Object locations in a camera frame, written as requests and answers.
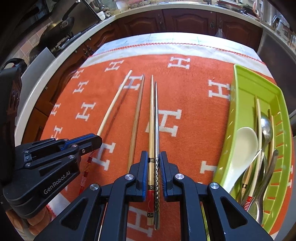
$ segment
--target kitchen counter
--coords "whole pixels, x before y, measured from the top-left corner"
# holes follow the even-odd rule
[[[40,77],[39,81],[35,84],[33,90],[31,91],[31,94],[29,95],[26,103],[24,104],[23,109],[20,111],[20,114],[18,116],[19,117],[18,122],[16,124],[16,130],[15,130],[15,144],[16,145],[21,144],[28,119],[41,92],[46,87],[47,83],[49,82],[51,77],[54,75],[54,73],[58,70],[58,68],[81,44],[83,44],[88,38],[93,36],[96,32],[98,32],[99,30],[106,27],[108,24],[114,22],[117,19],[129,16],[129,15],[157,10],[157,9],[200,9],[200,10],[213,11],[213,12],[223,13],[226,15],[230,15],[230,16],[245,20],[261,28],[268,28],[263,24],[261,24],[260,22],[258,22],[257,20],[247,15],[243,15],[243,14],[240,14],[225,8],[221,8],[218,6],[195,3],[195,2],[171,2],[171,3],[149,4],[146,6],[129,9],[121,13],[118,13],[114,16],[111,16],[110,18],[100,22],[99,24],[92,27],[90,30],[88,30],[84,34],[82,34],[79,38],[77,38],[46,69],[46,71]]]

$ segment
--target wooden chopstick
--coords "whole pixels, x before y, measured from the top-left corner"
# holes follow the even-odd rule
[[[272,140],[269,143],[269,147],[268,147],[268,166],[270,165],[271,159],[272,159],[272,155],[274,153],[274,116],[271,114],[271,110],[268,109],[268,117],[272,126]]]
[[[258,117],[258,150],[260,150],[262,148],[262,127],[261,127],[261,108],[260,108],[260,103],[259,103],[259,99],[256,99],[256,110],[257,110],[257,117]],[[251,201],[253,199],[253,195],[254,195],[254,191],[255,191],[255,187],[256,187],[256,183],[258,180],[258,176],[259,176],[259,171],[262,165],[262,155],[264,154],[264,152],[261,152],[259,154],[259,156],[257,157],[257,162],[256,162],[256,167],[255,167],[255,172],[254,172],[254,178],[250,187],[250,192],[248,195],[248,198],[246,200],[246,203],[244,204],[244,209],[247,211]]]
[[[254,103],[255,103],[255,126],[259,124],[257,118],[258,118],[258,114],[257,114],[257,96],[255,96],[254,98]],[[240,192],[240,204],[244,205],[243,201],[244,201],[244,195],[245,192],[247,190],[247,186],[248,183],[250,181],[251,178],[251,174],[252,174],[252,170],[253,170],[253,164],[254,162],[251,163],[251,165],[248,167],[248,169],[244,172],[244,175],[242,177],[242,187],[241,187],[241,192]]]
[[[154,79],[151,76],[149,150],[148,150],[148,192],[147,192],[147,225],[154,225]]]
[[[112,100],[112,102],[111,102],[111,104],[110,104],[110,106],[109,106],[109,108],[108,108],[108,110],[107,110],[107,112],[106,112],[106,114],[105,114],[105,116],[103,118],[103,121],[102,121],[102,123],[100,125],[100,128],[98,130],[98,133],[97,133],[98,136],[101,136],[101,134],[103,132],[103,129],[104,129],[104,126],[105,126],[105,124],[107,122],[107,119],[108,119],[108,117],[109,117],[109,115],[110,115],[110,113],[112,111],[112,108],[114,107],[115,102],[117,101],[117,99],[118,99],[118,97],[119,97],[122,89],[124,88],[124,85],[126,84],[128,78],[131,76],[131,73],[132,72],[133,71],[130,70],[129,73],[125,76],[125,78],[124,78],[124,80],[123,80],[120,88],[118,89],[115,97],[113,98],[113,100]],[[84,187],[85,187],[85,184],[86,184],[86,180],[87,180],[87,175],[89,173],[89,170],[90,170],[90,167],[91,167],[92,158],[94,157],[94,154],[95,154],[95,151],[91,151],[89,153],[89,157],[87,158],[87,162],[86,162],[86,165],[85,165],[85,168],[84,168],[83,177],[81,179],[79,194],[81,194],[83,192],[83,190],[84,190]]]
[[[123,82],[122,82],[120,88],[118,89],[116,95],[114,96],[114,99],[112,100],[112,102],[111,102],[111,104],[110,104],[110,106],[109,106],[109,108],[108,108],[108,110],[107,110],[107,112],[106,112],[106,114],[105,114],[105,116],[104,116],[104,119],[103,119],[103,121],[102,121],[102,123],[101,123],[101,125],[100,125],[100,128],[99,128],[99,130],[98,130],[98,133],[97,133],[98,136],[100,136],[100,135],[102,134],[103,129],[104,129],[104,126],[105,126],[105,124],[106,124],[106,122],[107,122],[107,119],[108,119],[108,117],[109,117],[109,115],[110,115],[110,113],[111,113],[111,111],[112,111],[112,109],[113,109],[113,107],[114,107],[114,105],[115,105],[115,102],[117,101],[117,99],[118,99],[118,97],[119,97],[121,91],[123,90],[123,88],[124,88],[124,86],[125,86],[127,80],[128,80],[129,77],[131,76],[131,73],[132,73],[132,72],[133,72],[132,70],[129,71],[129,73],[127,74],[127,76],[124,78],[124,80],[123,80]]]
[[[142,75],[142,83],[140,86],[140,91],[139,91],[139,96],[138,96],[138,102],[136,105],[135,118],[133,120],[133,130],[132,130],[132,134],[131,134],[131,145],[130,145],[130,151],[129,151],[129,155],[128,155],[127,173],[129,173],[129,170],[131,168],[131,165],[133,164],[133,159],[134,159],[134,155],[135,155],[135,147],[136,147],[140,109],[141,109],[141,102],[142,102],[143,89],[144,89],[144,81],[145,81],[145,75],[143,74]]]

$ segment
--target cabinet door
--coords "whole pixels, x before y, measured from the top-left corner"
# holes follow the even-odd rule
[[[65,60],[42,91],[35,105],[38,110],[46,116],[50,115],[63,89],[88,56],[90,56],[90,53],[87,51],[86,46],[82,44]]]
[[[118,25],[122,37],[165,32],[161,10],[142,12],[120,18]]]
[[[46,115],[34,108],[27,123],[22,144],[39,141],[47,119],[48,117]]]
[[[100,48],[104,43],[120,39],[120,29],[116,22],[113,22],[106,27],[102,28],[100,31],[91,36],[88,40],[84,42],[90,54],[93,54],[98,48]]]
[[[258,50],[262,29],[254,24],[229,15],[217,13],[217,30],[221,28],[229,40]]]
[[[164,9],[168,32],[216,34],[216,13],[198,9]]]

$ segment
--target white ceramic spoon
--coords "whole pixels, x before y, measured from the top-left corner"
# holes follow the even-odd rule
[[[234,151],[228,173],[222,187],[230,193],[239,177],[251,164],[258,151],[258,138],[255,131],[249,127],[237,130]]]

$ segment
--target green tray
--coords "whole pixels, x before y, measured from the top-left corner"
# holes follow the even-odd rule
[[[274,116],[275,148],[279,151],[275,172],[263,201],[262,226],[270,232],[284,201],[290,176],[292,158],[292,136],[288,110],[281,89],[253,71],[234,65],[234,79],[230,90],[230,107],[227,130],[220,160],[213,181],[223,186],[232,159],[236,132],[244,126],[255,129],[255,95],[259,98],[261,112],[268,116],[268,109]],[[231,195],[236,198],[240,181],[237,181]]]

